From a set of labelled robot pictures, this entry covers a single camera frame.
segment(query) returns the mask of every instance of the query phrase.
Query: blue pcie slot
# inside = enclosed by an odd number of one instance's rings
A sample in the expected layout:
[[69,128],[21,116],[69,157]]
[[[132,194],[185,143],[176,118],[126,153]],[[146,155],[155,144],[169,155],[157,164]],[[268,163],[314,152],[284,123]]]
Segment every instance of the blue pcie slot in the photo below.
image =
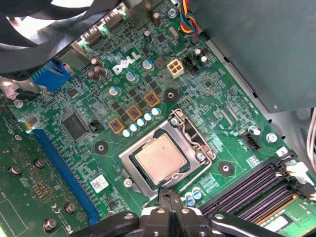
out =
[[78,199],[81,206],[88,214],[90,218],[90,223],[95,224],[98,221],[100,221],[98,210],[93,205],[88,195],[84,192],[78,181],[75,179],[74,175],[67,167],[64,160],[58,154],[51,140],[47,137],[45,131],[43,129],[34,129],[32,133],[36,135],[44,151],[46,152],[52,163],[55,165],[60,175],[66,181],[66,183],[74,193],[75,197]]

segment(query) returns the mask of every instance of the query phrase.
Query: green circuit board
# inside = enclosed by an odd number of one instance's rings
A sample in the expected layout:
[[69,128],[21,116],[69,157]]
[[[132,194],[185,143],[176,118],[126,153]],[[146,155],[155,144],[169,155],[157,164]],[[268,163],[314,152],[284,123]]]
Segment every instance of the green circuit board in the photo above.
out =
[[[33,102],[25,102],[20,109],[10,106],[22,124],[36,118],[37,122],[33,129],[40,128],[46,131],[98,209],[101,218],[105,218],[109,211],[131,210],[140,214],[143,206],[149,203],[149,199],[143,194],[124,186],[119,154],[164,122],[177,108],[184,112],[216,154],[212,166],[181,193],[181,197],[184,197],[193,187],[199,187],[202,190],[202,198],[196,201],[195,207],[206,203],[270,156],[277,156],[276,151],[282,148],[288,150],[280,136],[277,136],[275,143],[267,141],[267,134],[276,134],[276,131],[202,39],[193,45],[190,38],[180,32],[178,39],[172,36],[169,28],[179,28],[179,18],[172,19],[167,15],[172,7],[168,0],[156,7],[155,11],[162,17],[160,27],[155,27],[150,22],[138,31],[132,27],[128,17],[124,16],[115,29],[108,30],[101,25],[99,29],[103,36],[96,43],[81,44],[90,58],[100,58],[108,69],[108,75],[101,77],[99,81],[88,78],[87,72],[92,69],[92,66],[88,66],[81,72],[74,70],[73,78],[57,91],[48,93],[41,89],[42,94]],[[153,42],[150,44],[144,40],[145,30],[152,34]],[[186,68],[184,74],[173,79],[166,66],[155,66],[150,72],[142,66],[146,59],[154,62],[163,58],[167,64],[173,59],[182,61],[186,56],[192,56],[197,47],[203,50],[208,61],[205,67],[198,65],[199,73],[195,77]],[[132,58],[132,53],[140,55],[140,58],[116,75],[112,68],[121,60]],[[128,72],[135,72],[138,75],[137,83],[130,83],[126,79]],[[111,86],[119,87],[121,95],[111,96]],[[74,98],[68,93],[73,88],[77,92]],[[167,92],[170,89],[175,91],[175,98],[168,98]],[[124,120],[126,127],[135,123],[130,118],[122,118],[132,105],[141,107],[143,114],[151,111],[151,107],[144,100],[145,95],[151,91],[155,91],[161,101],[156,106],[161,109],[161,114],[134,132],[131,137],[126,138],[122,133],[114,134],[109,125],[113,119]],[[104,131],[89,131],[74,141],[65,128],[65,120],[74,113],[84,124],[98,120]],[[261,130],[261,134],[254,137],[260,146],[258,151],[249,148],[241,138],[252,125]],[[104,155],[97,154],[95,150],[95,145],[99,141],[104,141],[108,145],[108,151]],[[224,176],[220,172],[222,162],[230,162],[233,165],[233,174]],[[174,188],[183,187],[201,169],[186,177]],[[99,192],[91,182],[100,175],[103,175],[107,184]]]
[[[54,233],[59,237],[88,226],[87,214],[37,139],[23,131],[2,99],[0,124],[0,236],[50,236],[53,233],[43,230],[45,220],[50,218],[57,222]],[[41,169],[34,165],[38,158],[45,161]],[[9,174],[12,166],[21,174]],[[66,213],[67,203],[75,204],[73,214]]]

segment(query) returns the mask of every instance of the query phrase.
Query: fan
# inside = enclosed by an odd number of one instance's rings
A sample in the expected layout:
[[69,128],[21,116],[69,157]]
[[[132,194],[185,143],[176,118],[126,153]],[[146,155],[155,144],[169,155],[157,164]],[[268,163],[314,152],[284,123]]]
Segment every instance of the fan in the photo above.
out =
[[[121,2],[94,0],[90,7],[69,8],[54,5],[52,1],[0,1],[1,76],[27,79]],[[16,27],[25,17],[52,23],[27,37]]]

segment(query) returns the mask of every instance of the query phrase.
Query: blue connector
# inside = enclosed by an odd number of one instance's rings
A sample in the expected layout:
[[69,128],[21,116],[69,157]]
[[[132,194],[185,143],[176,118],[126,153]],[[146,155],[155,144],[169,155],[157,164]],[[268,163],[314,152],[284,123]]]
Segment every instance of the blue connector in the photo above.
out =
[[53,61],[47,63],[31,77],[34,84],[45,86],[48,91],[56,91],[70,79],[71,76],[63,64]]
[[53,146],[51,140],[47,137],[43,129],[34,129],[32,131],[36,138],[41,143],[44,151],[54,164],[54,166],[59,171],[60,175],[68,184],[69,188],[74,193],[75,197],[78,199],[79,203],[86,211],[90,218],[90,224],[95,224],[100,221],[99,212],[97,208],[93,205],[88,195],[84,192],[78,181],[75,179],[74,175],[67,167],[64,160],[60,157],[55,147]]

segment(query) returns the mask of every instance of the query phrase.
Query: cpu socket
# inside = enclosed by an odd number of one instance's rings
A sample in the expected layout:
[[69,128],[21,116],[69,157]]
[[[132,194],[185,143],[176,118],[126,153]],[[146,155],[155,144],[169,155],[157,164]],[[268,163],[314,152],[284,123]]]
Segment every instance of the cpu socket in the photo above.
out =
[[131,188],[152,200],[160,186],[170,188],[204,166],[191,181],[197,179],[215,154],[182,110],[176,109],[119,157],[124,178],[133,181]]

